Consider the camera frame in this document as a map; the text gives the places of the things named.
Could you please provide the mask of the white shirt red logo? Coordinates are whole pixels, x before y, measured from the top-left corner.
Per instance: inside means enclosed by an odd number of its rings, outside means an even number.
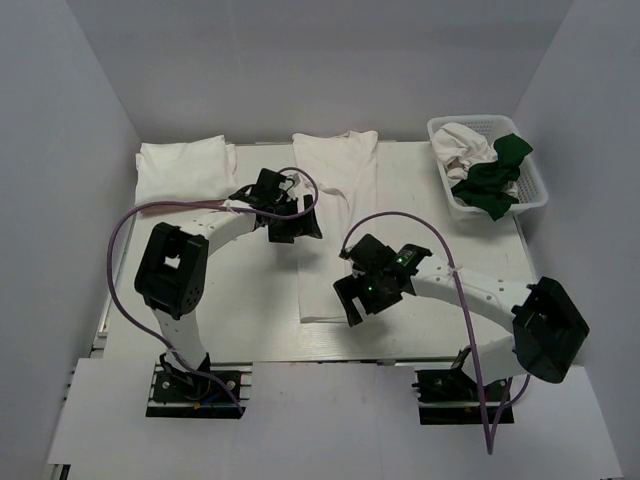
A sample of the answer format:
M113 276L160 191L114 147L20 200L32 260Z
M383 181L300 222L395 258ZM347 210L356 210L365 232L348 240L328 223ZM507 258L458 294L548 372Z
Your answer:
M297 242L301 323L346 321L333 283L350 272L350 265L339 258L345 235L377 211L377 144L375 131L329 138L293 135L295 164L319 188L315 214L323 235Z

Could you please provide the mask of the dark green t shirt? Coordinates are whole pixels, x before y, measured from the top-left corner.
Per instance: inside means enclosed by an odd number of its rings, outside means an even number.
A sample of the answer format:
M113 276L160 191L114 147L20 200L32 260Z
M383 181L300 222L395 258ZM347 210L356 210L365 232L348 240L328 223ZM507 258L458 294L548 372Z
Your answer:
M517 194L508 190L516 185L520 166L533 148L513 133L498 138L493 148L497 160L472 166L467 178L453 186L451 191L455 198L467 206L479 208L497 221L506 215L512 205L519 203Z

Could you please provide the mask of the plain white t shirt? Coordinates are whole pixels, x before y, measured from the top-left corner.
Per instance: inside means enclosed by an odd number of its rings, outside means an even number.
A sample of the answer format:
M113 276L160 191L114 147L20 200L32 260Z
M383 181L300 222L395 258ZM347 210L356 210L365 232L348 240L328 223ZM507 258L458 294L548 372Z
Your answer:
M466 180L473 166L498 159L497 152L483 135L455 122L439 128L431 137L431 145L451 186Z

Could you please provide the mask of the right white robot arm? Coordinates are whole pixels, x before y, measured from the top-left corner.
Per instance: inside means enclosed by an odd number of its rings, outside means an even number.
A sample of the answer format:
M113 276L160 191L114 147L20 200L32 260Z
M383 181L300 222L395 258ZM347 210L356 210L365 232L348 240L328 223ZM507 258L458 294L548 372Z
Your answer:
M506 331L503 339L464 347L454 360L452 388L466 399L520 375L562 383L590 332L564 287L548 277L522 284L454 270L424 247L394 251L370 234L340 256L351 272L333 288L350 326L412 295L459 306Z

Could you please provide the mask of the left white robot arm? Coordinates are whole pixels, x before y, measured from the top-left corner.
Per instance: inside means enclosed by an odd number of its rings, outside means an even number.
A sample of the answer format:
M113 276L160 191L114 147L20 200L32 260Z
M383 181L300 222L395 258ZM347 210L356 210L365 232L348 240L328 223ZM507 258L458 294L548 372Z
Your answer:
M323 237L315 214L316 181L298 167L262 169L245 185L190 224L156 224L144 250L134 289L161 328L166 353L160 363L177 377L188 398L199 399L211 387L210 358L196 319L210 256L228 243L260 228L268 241L292 244L299 237Z

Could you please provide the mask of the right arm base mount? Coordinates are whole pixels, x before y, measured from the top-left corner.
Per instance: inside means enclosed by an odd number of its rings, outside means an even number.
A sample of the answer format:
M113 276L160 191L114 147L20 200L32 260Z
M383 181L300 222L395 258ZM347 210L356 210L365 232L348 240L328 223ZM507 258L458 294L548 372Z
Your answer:
M452 363L422 362L414 366L412 389L422 426L482 424L477 386L464 374L463 365L469 365L474 373L468 347Z

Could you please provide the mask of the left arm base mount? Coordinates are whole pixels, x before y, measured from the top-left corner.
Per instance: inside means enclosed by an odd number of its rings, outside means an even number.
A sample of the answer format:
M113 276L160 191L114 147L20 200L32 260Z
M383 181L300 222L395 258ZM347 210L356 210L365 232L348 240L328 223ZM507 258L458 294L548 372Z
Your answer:
M249 365L217 365L211 373L231 390L243 408L248 405L252 384ZM146 417L174 419L240 419L243 414L216 382L206 380L193 389L155 365L148 395Z

